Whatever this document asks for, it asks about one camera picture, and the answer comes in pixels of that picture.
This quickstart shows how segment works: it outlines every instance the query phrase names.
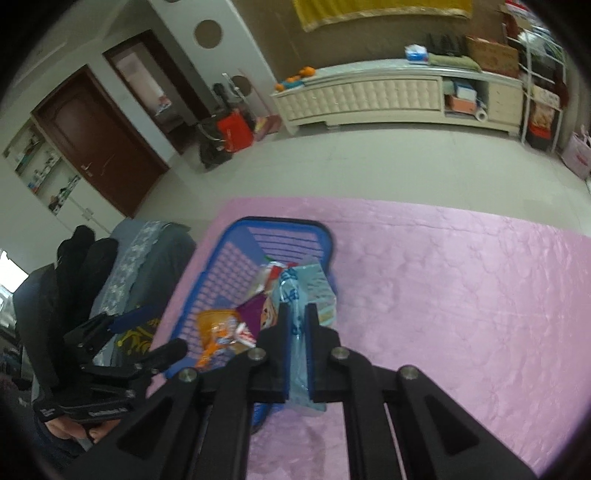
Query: circular hole in wall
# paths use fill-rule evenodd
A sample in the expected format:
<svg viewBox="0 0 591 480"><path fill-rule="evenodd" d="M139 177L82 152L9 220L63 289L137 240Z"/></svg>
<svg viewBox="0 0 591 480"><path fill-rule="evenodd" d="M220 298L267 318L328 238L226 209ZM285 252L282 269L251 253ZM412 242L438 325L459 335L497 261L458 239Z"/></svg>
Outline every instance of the circular hole in wall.
<svg viewBox="0 0 591 480"><path fill-rule="evenodd" d="M234 77L232 77L232 81L238 88L240 88L240 91L244 94L245 97L251 94L252 85L250 83L250 80L248 80L246 77L243 77L242 75L234 75Z"/></svg>
<svg viewBox="0 0 591 480"><path fill-rule="evenodd" d="M215 20L203 20L195 27L195 40L203 48L215 48L222 41L222 27Z"/></svg>

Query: metal screw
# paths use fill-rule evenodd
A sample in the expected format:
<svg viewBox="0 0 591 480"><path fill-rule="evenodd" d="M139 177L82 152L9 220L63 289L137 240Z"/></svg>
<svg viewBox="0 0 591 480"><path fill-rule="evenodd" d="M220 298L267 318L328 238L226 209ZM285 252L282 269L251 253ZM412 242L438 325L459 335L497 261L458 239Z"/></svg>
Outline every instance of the metal screw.
<svg viewBox="0 0 591 480"><path fill-rule="evenodd" d="M418 378L418 368L412 365L404 365L400 369L400 374L406 380L416 380Z"/></svg>
<svg viewBox="0 0 591 480"><path fill-rule="evenodd" d="M350 352L344 346L336 346L330 351L330 354L337 360L347 360Z"/></svg>
<svg viewBox="0 0 591 480"><path fill-rule="evenodd" d="M178 378L181 382L191 383L197 380L197 370L194 368L183 368L178 373Z"/></svg>
<svg viewBox="0 0 591 480"><path fill-rule="evenodd" d="M248 358L250 358L253 362L260 362L265 358L267 352L265 352L262 348L254 347L248 351Z"/></svg>

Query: human hand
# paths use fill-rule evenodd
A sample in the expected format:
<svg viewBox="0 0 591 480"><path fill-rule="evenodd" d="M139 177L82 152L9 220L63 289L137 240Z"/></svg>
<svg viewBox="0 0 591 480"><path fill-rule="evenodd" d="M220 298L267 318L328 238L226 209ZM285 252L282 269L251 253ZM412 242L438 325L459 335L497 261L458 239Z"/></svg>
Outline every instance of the human hand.
<svg viewBox="0 0 591 480"><path fill-rule="evenodd" d="M98 427L90 429L89 434L95 443L99 443L121 420L108 420Z"/></svg>
<svg viewBox="0 0 591 480"><path fill-rule="evenodd" d="M94 443L98 443L111 430L113 430L119 424L119 422L120 420L109 420L102 423L98 427L93 427L89 431L90 437L92 438ZM86 430L84 429L84 427L65 416L50 420L45 423L45 426L53 436L59 439L82 440L87 438Z"/></svg>
<svg viewBox="0 0 591 480"><path fill-rule="evenodd" d="M66 416L50 420L45 423L45 426L54 437L62 440L82 440L86 438L84 427Z"/></svg>

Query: yellow curtain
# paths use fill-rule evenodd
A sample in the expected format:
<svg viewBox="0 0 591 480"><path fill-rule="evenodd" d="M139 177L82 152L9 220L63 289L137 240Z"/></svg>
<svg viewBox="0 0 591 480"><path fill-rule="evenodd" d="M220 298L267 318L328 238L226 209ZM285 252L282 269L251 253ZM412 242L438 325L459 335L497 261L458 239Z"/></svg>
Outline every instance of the yellow curtain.
<svg viewBox="0 0 591 480"><path fill-rule="evenodd" d="M379 15L472 17L472 0L293 0L305 31Z"/></svg>

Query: red bag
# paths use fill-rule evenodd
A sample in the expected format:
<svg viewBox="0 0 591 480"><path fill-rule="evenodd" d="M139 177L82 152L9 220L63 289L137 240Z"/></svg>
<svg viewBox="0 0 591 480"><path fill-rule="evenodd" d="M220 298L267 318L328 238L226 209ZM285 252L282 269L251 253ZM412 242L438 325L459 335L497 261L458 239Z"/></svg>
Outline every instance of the red bag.
<svg viewBox="0 0 591 480"><path fill-rule="evenodd" d="M238 110L234 110L229 116L220 120L217 128L224 137L226 150L231 153L244 150L254 142L254 135Z"/></svg>

